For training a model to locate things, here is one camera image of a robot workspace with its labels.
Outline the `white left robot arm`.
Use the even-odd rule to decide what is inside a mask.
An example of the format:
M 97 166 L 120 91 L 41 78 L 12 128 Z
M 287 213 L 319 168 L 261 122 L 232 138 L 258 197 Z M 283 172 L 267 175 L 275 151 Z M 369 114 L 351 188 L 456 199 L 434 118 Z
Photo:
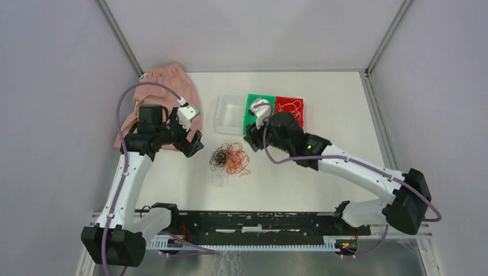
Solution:
M 81 233 L 81 241 L 96 264 L 138 267 L 156 235 L 180 229 L 176 204 L 153 204 L 140 220 L 134 219 L 135 209 L 143 181 L 164 145 L 172 145 L 187 158 L 203 149 L 200 131 L 188 140 L 191 124 L 199 115 L 198 108 L 188 103 L 172 110 L 161 105 L 139 108 L 137 122 L 124 136 L 106 205 L 95 225 L 84 227 Z

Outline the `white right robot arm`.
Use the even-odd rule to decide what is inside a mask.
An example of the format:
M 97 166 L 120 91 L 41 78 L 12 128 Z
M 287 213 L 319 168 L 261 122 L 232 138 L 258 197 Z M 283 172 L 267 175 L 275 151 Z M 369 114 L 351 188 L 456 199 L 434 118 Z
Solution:
M 276 113 L 246 126 L 244 140 L 253 151 L 280 149 L 289 154 L 287 161 L 335 175 L 376 195 L 375 200 L 340 203 L 332 219 L 333 229 L 340 235 L 370 224 L 388 224 L 415 235 L 428 221 L 427 210 L 434 209 L 422 172 L 414 168 L 402 172 L 361 160 L 329 140 L 305 132 L 291 113 Z

